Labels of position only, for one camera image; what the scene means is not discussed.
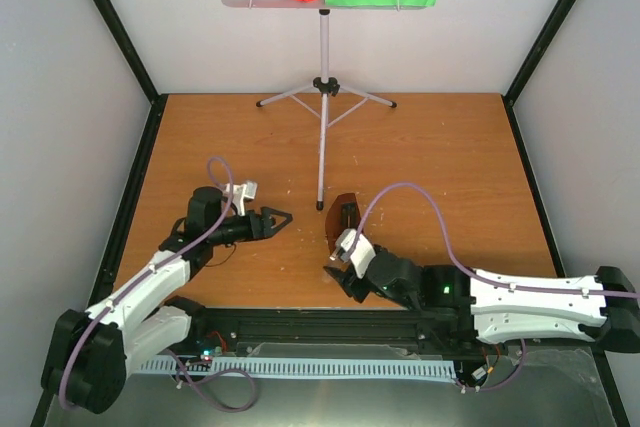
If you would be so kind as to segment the brown wooden metronome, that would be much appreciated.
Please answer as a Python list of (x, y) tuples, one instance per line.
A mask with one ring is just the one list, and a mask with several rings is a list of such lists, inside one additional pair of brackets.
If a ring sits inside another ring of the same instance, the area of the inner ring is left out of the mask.
[(360, 222), (361, 215), (356, 194), (340, 194), (329, 208), (325, 220), (325, 234), (330, 255), (335, 249), (335, 242), (340, 234), (349, 228), (358, 231)]

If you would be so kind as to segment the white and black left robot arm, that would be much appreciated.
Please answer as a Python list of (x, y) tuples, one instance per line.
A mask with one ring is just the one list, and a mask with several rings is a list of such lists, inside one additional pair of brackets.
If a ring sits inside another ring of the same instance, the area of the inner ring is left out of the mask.
[(62, 408), (101, 414), (155, 355), (206, 342), (201, 305), (173, 293), (212, 260), (216, 247), (270, 239), (292, 222), (292, 214), (277, 209), (246, 209), (256, 191), (250, 181), (195, 189), (185, 217), (136, 275), (96, 304), (57, 319), (41, 385)]

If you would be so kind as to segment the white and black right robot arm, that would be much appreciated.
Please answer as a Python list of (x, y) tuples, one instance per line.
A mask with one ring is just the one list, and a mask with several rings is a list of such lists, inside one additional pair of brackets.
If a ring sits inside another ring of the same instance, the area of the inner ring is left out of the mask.
[(639, 351), (639, 294), (623, 271), (572, 278), (517, 277), (455, 265), (420, 266), (374, 246), (326, 273), (356, 302), (374, 294), (427, 323), (451, 350), (469, 344), (569, 339), (604, 351)]

